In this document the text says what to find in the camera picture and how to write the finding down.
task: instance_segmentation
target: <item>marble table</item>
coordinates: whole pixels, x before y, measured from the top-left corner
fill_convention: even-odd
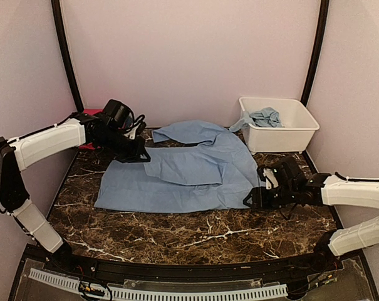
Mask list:
[[[154,144],[149,129],[142,135],[149,147],[182,146]],[[269,164],[288,155],[310,176],[298,153],[256,154],[254,159]],[[289,221],[279,211],[265,210],[149,214],[94,208],[101,177],[113,158],[107,150],[80,150],[49,214],[74,254],[169,265],[244,263],[311,253],[320,236],[336,228],[330,210],[317,206],[298,206]]]

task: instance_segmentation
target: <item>black vertical post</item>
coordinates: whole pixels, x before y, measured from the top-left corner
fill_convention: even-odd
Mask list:
[[[63,57],[64,68],[68,83],[70,84],[70,89],[72,97],[75,102],[75,106],[78,112],[83,112],[83,102],[81,95],[79,93],[78,84],[76,83],[76,78],[74,74],[74,69],[72,67],[72,61],[70,52],[68,50],[68,44],[66,41],[65,28],[63,22],[63,15],[61,13],[60,0],[51,0],[51,6],[53,7],[53,17],[56,25],[58,43],[60,45],[61,55]]]
[[[329,3],[330,0],[321,0],[320,2],[320,12],[316,29],[316,36],[314,38],[314,45],[312,56],[310,58],[308,75],[306,76],[306,81],[304,83],[303,93],[301,97],[301,103],[303,103],[304,106],[308,104],[310,92],[312,91],[314,77],[316,75],[317,65],[319,63],[321,46],[323,45],[324,31],[326,29]]]

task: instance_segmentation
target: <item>blue cloth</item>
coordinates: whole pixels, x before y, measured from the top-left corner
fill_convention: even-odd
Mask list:
[[[247,111],[243,111],[241,118],[232,125],[229,130],[231,132],[237,132],[247,127],[248,124],[252,124],[256,127],[283,127],[279,119],[279,112],[268,107],[250,114]]]
[[[263,184],[245,144],[223,127],[196,120],[152,134],[155,142],[199,144],[147,148],[152,158],[147,163],[113,161],[101,179],[95,207],[148,213],[247,208],[242,200]]]

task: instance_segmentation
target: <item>light blue fabric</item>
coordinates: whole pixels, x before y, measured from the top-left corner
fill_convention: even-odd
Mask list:
[[[256,127],[283,127],[279,119],[279,112],[268,107],[250,114],[247,111],[243,111],[241,119],[232,125],[229,130],[231,132],[237,132],[247,127],[248,124],[252,124]]]
[[[148,213],[247,208],[242,200],[264,184],[245,144],[223,127],[195,120],[152,134],[155,142],[199,144],[147,148],[148,163],[113,161],[101,179],[95,207]]]

